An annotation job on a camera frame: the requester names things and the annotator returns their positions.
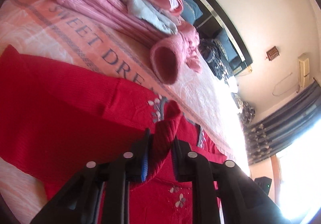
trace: red sweater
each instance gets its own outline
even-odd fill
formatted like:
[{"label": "red sweater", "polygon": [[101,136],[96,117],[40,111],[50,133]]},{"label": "red sweater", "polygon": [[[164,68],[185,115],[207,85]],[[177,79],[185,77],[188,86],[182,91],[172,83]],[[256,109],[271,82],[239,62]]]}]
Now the red sweater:
[{"label": "red sweater", "polygon": [[0,88],[0,157],[41,180],[48,199],[88,161],[115,160],[150,128],[148,179],[130,191],[130,222],[192,223],[191,183],[173,175],[175,135],[210,161],[226,160],[176,102],[125,79],[9,46],[0,57]]}]

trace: curtain pattern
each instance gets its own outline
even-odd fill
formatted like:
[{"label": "curtain pattern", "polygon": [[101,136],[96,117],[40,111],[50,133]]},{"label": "curtain pattern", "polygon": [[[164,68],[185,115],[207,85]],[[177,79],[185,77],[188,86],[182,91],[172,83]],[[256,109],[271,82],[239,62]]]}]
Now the curtain pattern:
[{"label": "curtain pattern", "polygon": [[249,165],[285,149],[321,119],[321,87],[314,81],[279,110],[244,129]]}]

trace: white wall-mounted unit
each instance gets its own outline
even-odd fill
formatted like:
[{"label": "white wall-mounted unit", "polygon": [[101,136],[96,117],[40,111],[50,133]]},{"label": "white wall-mounted unit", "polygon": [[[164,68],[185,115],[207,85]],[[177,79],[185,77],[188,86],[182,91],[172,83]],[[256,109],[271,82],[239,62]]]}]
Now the white wall-mounted unit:
[{"label": "white wall-mounted unit", "polygon": [[299,64],[299,85],[300,90],[309,85],[310,80],[310,61],[308,56],[304,53],[298,58]]}]

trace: window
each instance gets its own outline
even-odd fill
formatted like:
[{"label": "window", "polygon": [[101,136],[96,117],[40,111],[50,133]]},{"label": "window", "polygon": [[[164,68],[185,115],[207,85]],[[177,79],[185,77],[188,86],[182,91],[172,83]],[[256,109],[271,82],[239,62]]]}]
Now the window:
[{"label": "window", "polygon": [[321,199],[321,120],[277,154],[281,171],[280,208],[290,220],[304,216]]}]

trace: headboard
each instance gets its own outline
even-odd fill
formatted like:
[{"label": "headboard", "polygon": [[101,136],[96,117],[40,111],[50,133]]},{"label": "headboard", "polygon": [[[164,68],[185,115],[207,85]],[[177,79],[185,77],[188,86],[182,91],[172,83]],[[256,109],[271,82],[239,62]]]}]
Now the headboard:
[{"label": "headboard", "polygon": [[194,26],[203,38],[214,38],[221,29],[225,29],[237,53],[237,57],[230,61],[230,66],[237,75],[252,64],[252,58],[235,26],[216,0],[193,0],[203,12],[203,16],[196,20]]}]

